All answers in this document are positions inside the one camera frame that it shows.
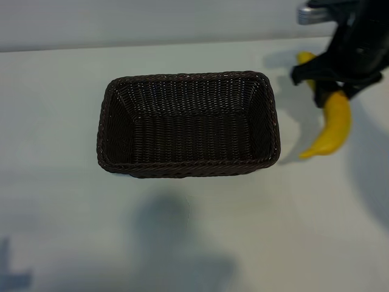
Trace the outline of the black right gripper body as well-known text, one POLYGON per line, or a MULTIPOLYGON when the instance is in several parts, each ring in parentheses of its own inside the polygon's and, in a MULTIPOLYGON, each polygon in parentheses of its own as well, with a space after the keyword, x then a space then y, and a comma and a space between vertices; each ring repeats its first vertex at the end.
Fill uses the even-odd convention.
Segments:
POLYGON ((347 97, 380 82, 388 67, 388 1, 360 1, 352 24, 332 42, 330 64, 347 97))

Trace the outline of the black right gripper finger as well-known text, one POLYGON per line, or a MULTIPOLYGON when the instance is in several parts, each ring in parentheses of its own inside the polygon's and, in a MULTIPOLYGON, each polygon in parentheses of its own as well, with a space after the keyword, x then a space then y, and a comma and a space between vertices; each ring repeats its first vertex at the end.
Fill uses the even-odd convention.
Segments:
POLYGON ((343 82, 336 63, 335 54, 298 54, 297 65, 291 71, 291 79, 294 85, 307 80, 343 82))
POLYGON ((317 108, 323 108, 332 93, 336 92, 336 82, 316 81, 314 102, 317 108))

